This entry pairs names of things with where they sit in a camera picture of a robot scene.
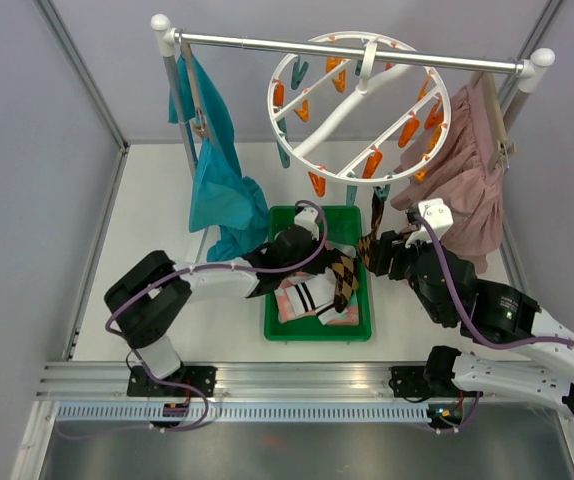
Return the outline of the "white round clip hanger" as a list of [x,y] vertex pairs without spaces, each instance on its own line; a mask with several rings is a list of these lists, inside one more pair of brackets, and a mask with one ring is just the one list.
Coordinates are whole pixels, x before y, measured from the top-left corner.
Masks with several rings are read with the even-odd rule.
[[[365,31],[281,43],[283,58],[266,107],[279,151],[312,186],[387,185],[424,171],[445,142],[450,95],[435,63],[412,46]],[[325,161],[320,147],[364,120],[376,136],[359,151]]]

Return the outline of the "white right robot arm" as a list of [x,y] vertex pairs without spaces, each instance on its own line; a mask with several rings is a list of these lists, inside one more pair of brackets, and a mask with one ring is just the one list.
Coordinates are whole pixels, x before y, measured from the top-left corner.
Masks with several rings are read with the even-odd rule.
[[428,317],[496,352],[513,351],[537,362],[534,369],[504,367],[435,346],[423,368],[421,399],[455,393],[500,394],[539,403],[574,421],[574,333],[536,300],[506,284],[482,280],[474,265],[442,245],[406,246],[406,235],[370,233],[358,255],[377,276],[406,281]]

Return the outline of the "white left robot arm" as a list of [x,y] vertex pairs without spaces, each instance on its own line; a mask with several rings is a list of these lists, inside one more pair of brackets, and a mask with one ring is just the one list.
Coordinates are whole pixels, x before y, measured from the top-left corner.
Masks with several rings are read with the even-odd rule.
[[274,241],[224,263],[180,265],[165,251],[152,251],[105,293],[110,323],[149,371],[152,388],[164,397],[175,396],[185,374],[167,331],[181,309],[220,298],[261,297],[297,273],[321,274],[332,262],[325,243],[292,225]]

